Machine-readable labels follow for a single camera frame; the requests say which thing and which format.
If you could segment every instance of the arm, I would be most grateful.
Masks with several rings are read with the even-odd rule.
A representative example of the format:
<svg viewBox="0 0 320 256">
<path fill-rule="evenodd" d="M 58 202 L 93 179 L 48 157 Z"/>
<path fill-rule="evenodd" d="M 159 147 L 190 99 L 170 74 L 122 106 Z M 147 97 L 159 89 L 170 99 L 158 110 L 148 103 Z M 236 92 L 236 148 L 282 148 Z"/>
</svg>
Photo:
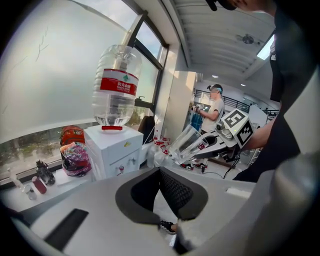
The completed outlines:
<svg viewBox="0 0 320 256">
<path fill-rule="evenodd" d="M 208 118 L 211 121 L 216 121 L 221 111 L 224 111 L 224 102 L 222 100 L 218 100 L 214 103 L 213 107 L 214 107 L 213 113 L 207 113 L 203 110 L 199 110 L 198 113 L 204 118 Z"/>
<path fill-rule="evenodd" d="M 253 150 L 264 147 L 267 144 L 275 120 L 276 118 L 267 123 L 264 127 L 257 129 L 243 149 Z"/>
<path fill-rule="evenodd" d="M 203 116 L 204 118 L 209 118 L 212 121 L 216 121 L 218 116 L 219 116 L 219 112 L 218 110 L 213 111 L 212 114 L 209 114 L 203 110 L 199 110 L 198 112 L 201 116 Z"/>
</svg>

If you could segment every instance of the glass bottle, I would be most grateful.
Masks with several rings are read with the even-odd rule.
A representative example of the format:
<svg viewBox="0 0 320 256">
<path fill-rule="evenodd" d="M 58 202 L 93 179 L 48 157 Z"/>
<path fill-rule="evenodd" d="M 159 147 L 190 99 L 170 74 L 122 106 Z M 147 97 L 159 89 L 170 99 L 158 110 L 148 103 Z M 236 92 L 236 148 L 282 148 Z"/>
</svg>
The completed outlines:
<svg viewBox="0 0 320 256">
<path fill-rule="evenodd" d="M 25 185 L 22 192 L 26 193 L 30 200 L 36 200 L 37 194 L 30 185 Z"/>
<path fill-rule="evenodd" d="M 56 182 L 55 176 L 49 171 L 48 165 L 41 160 L 36 162 L 36 173 L 47 186 L 52 186 Z"/>
</svg>

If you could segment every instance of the white t-shirt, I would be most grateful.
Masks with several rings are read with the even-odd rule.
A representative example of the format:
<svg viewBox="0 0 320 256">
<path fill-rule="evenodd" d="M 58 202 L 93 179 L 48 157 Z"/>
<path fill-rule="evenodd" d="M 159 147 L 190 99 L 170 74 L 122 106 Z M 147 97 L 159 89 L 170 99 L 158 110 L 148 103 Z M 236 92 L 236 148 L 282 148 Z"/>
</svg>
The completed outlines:
<svg viewBox="0 0 320 256">
<path fill-rule="evenodd" d="M 218 123 L 224 114 L 224 109 L 225 109 L 225 104 L 222 99 L 217 99 L 214 104 L 210 107 L 208 113 L 213 114 L 215 110 L 219 112 L 218 118 L 215 121 L 212 121 L 209 118 L 205 118 L 203 120 L 201 129 L 204 130 L 205 132 L 210 132 L 216 127 L 216 123 Z"/>
</svg>

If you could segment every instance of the ceiling light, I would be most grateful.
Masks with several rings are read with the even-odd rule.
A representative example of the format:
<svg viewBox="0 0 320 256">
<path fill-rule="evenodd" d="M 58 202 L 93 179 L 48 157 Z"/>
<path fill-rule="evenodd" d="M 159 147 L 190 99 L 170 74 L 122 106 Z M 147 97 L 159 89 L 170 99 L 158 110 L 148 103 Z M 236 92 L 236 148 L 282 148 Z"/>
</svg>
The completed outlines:
<svg viewBox="0 0 320 256">
<path fill-rule="evenodd" d="M 262 50 L 258 52 L 257 57 L 259 57 L 262 60 L 265 60 L 266 58 L 268 58 L 270 56 L 271 45 L 274 43 L 274 41 L 275 41 L 275 35 L 273 35 L 269 39 L 269 41 L 264 45 Z"/>
</svg>

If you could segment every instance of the sneaker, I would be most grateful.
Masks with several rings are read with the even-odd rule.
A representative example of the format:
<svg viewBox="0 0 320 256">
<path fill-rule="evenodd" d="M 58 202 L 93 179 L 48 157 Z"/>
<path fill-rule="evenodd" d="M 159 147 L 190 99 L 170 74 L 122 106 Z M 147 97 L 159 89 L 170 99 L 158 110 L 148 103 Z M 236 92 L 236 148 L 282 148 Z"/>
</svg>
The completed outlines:
<svg viewBox="0 0 320 256">
<path fill-rule="evenodd" d="M 195 168 L 198 168 L 198 169 L 202 169 L 202 167 L 208 168 L 208 165 L 205 165 L 205 164 L 203 164 L 203 163 L 199 163 L 199 164 L 196 164 L 196 165 L 195 165 Z"/>
<path fill-rule="evenodd" d="M 191 163 L 188 163 L 188 164 L 180 164 L 180 166 L 185 169 L 185 170 L 188 170 L 188 171 L 193 171 L 194 170 L 194 165 L 191 164 Z"/>
<path fill-rule="evenodd" d="M 177 234 L 177 231 L 174 231 L 174 230 L 171 229 L 172 225 L 173 225 L 172 222 L 168 222 L 168 221 L 165 221 L 165 220 L 161 220 L 161 222 L 160 222 L 160 228 L 165 230 L 170 235 L 175 235 L 175 234 Z"/>
</svg>

